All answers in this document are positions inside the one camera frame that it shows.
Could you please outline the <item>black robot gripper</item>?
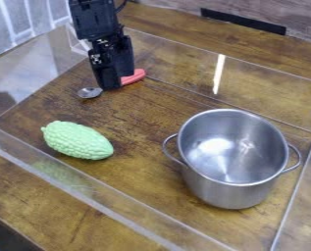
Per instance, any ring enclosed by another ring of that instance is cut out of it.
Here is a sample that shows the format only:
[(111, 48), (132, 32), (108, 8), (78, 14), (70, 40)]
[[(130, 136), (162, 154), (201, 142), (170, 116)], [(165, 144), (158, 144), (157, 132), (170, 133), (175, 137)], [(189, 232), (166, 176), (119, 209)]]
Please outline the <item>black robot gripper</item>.
[(134, 74), (134, 52), (130, 37), (122, 35), (114, 0), (68, 0), (68, 7), (78, 39), (92, 45), (88, 57), (99, 88), (116, 89), (119, 76)]

